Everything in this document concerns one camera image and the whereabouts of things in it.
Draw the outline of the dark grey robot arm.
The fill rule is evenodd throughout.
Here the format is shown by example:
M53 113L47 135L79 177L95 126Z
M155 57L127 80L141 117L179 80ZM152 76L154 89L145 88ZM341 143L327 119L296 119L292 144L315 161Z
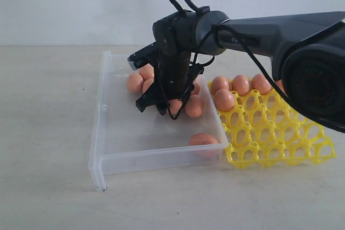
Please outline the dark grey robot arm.
M221 11L182 10L153 24L154 42L128 58L132 69L154 68L154 83L136 101L144 111L165 114L168 101L187 102L193 82L212 57L225 50L269 57L271 85L298 113L327 128L344 132L344 12L229 19Z

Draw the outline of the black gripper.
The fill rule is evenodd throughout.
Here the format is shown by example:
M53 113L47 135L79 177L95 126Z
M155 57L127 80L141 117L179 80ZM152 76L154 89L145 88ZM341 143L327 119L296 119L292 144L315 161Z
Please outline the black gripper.
M193 82L204 72L204 67L190 63L191 53L182 52L168 56L159 50L154 68L154 82L149 89L135 101L142 113L147 107L155 106L158 113L164 116L169 111L169 100L185 100L191 92Z

